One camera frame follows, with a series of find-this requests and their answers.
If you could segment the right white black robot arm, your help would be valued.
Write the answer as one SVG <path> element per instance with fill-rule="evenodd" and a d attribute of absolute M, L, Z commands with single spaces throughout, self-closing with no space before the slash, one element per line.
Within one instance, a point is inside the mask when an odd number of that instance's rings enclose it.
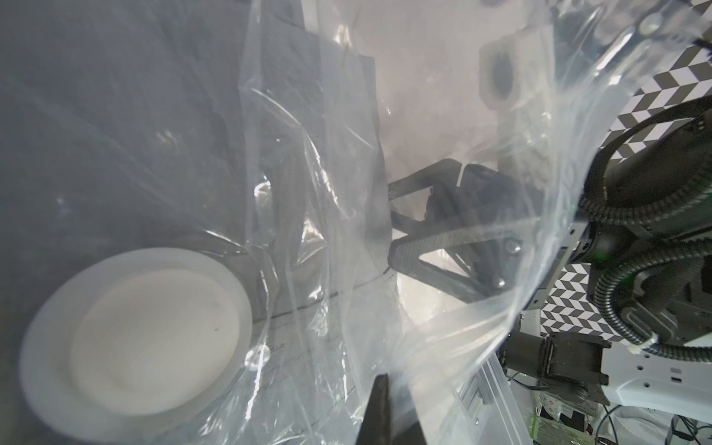
<path fill-rule="evenodd" d="M 497 222 L 510 177 L 444 159 L 389 185 L 430 192 L 421 221 L 393 213 L 394 271 L 473 303 L 514 286 L 524 220 Z M 711 100 L 664 109 L 596 154 L 574 196 L 565 263 L 589 263 L 587 298 L 623 338 L 511 333 L 499 358 L 568 401 L 711 415 Z"/>

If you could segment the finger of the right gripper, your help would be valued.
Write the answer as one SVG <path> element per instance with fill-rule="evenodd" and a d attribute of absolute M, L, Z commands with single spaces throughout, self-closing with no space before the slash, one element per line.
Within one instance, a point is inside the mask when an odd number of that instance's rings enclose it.
<path fill-rule="evenodd" d="M 417 221 L 398 211 L 391 212 L 392 227 L 405 234 L 441 228 L 465 230 L 473 226 L 471 199 L 462 187 L 471 174 L 471 164 L 443 159 L 388 185 L 388 201 L 428 190 L 424 219 Z"/>
<path fill-rule="evenodd" d="M 397 273 L 467 304 L 501 294 L 501 234 L 493 226 L 417 222 L 389 248 Z"/>

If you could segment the dark grey garment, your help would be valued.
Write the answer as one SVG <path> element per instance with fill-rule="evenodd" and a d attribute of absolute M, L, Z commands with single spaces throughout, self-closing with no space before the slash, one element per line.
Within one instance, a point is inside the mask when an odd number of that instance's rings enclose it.
<path fill-rule="evenodd" d="M 401 324 L 376 64 L 328 1 L 1 5 L 1 441 L 50 428 L 20 348 L 51 295 L 146 248 L 248 291 L 250 347 L 211 405 L 135 444 L 353 444 Z"/>

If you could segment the clear plastic vacuum bag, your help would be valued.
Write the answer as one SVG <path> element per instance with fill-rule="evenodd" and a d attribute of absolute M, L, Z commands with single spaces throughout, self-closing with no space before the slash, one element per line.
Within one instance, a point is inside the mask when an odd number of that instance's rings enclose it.
<path fill-rule="evenodd" d="M 1 441 L 528 442 L 507 371 L 710 419 L 689 1 L 5 1 Z"/>

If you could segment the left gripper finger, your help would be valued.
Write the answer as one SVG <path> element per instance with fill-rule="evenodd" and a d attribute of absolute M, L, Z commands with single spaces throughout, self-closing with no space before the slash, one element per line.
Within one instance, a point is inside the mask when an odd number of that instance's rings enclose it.
<path fill-rule="evenodd" d="M 389 445 L 391 433 L 391 403 L 389 396 L 389 376 L 378 375 L 366 405 L 363 423 L 356 439 L 356 445 Z"/>

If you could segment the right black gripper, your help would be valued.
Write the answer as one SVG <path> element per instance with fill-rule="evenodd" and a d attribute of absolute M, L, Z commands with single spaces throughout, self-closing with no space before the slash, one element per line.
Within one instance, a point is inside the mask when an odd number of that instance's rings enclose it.
<path fill-rule="evenodd" d="M 569 259 L 591 266 L 587 298 L 606 324 L 636 345 L 710 343 L 710 111 L 660 111 L 615 133 L 577 219 Z"/>

